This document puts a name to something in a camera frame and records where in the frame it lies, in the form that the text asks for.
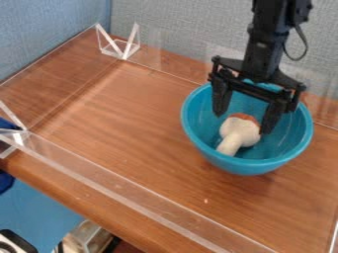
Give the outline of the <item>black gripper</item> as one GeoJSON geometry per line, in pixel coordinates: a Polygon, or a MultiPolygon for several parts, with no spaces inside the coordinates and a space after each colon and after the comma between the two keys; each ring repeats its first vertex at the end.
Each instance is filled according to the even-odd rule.
{"type": "Polygon", "coordinates": [[[230,105],[233,92],[264,100],[266,108],[261,134],[270,134],[288,112],[298,106],[306,86],[281,70],[285,41],[249,41],[244,59],[216,55],[209,81],[213,87],[213,112],[221,117],[230,105]]]}

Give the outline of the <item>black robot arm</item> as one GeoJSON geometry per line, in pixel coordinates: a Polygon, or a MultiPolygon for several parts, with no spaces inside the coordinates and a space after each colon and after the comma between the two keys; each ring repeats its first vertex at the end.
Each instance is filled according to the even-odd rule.
{"type": "Polygon", "coordinates": [[[300,61],[308,53],[309,44],[301,24],[309,21],[312,0],[253,0],[254,19],[249,25],[249,43],[245,59],[216,55],[212,58],[213,112],[221,117],[229,109],[233,92],[265,101],[269,105],[262,119],[261,133],[270,134],[285,113],[294,112],[304,83],[281,71],[282,55],[300,61]],[[289,31],[296,29],[305,45],[302,56],[286,52],[289,31]]]}

